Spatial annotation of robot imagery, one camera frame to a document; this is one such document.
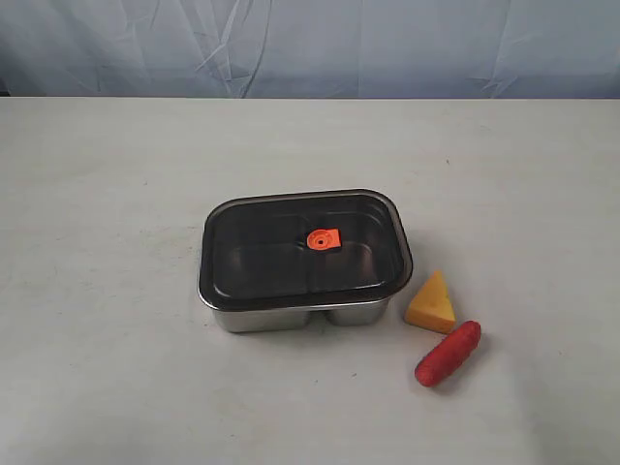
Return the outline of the yellow cheese wedge toy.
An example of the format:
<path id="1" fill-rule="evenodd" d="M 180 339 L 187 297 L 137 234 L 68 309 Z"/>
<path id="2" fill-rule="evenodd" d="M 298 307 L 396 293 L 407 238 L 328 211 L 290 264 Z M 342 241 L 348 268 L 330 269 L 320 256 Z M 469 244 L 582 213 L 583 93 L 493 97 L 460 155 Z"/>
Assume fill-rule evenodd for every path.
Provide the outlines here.
<path id="1" fill-rule="evenodd" d="M 440 270 L 436 270 L 413 297 L 404 314 L 404 321 L 441 334 L 448 334 L 454 329 L 456 317 L 447 283 Z"/>

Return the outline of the red sausage toy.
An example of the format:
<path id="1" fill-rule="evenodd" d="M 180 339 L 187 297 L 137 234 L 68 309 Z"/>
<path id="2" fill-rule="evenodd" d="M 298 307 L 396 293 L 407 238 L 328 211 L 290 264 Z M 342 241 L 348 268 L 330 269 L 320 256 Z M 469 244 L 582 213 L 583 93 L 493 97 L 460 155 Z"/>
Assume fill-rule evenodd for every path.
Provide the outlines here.
<path id="1" fill-rule="evenodd" d="M 430 351 L 417 365 L 414 375 L 426 388 L 434 388 L 452 375 L 481 341 L 481 325 L 463 323 Z"/>

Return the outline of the blue-grey backdrop cloth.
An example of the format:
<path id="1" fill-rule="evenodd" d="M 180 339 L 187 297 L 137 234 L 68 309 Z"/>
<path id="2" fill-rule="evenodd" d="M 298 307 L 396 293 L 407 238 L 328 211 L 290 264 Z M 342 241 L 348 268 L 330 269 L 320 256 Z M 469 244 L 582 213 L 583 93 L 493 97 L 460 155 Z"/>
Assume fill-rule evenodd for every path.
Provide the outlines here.
<path id="1" fill-rule="evenodd" d="M 615 1 L 5 1 L 14 96 L 617 98 Z"/>

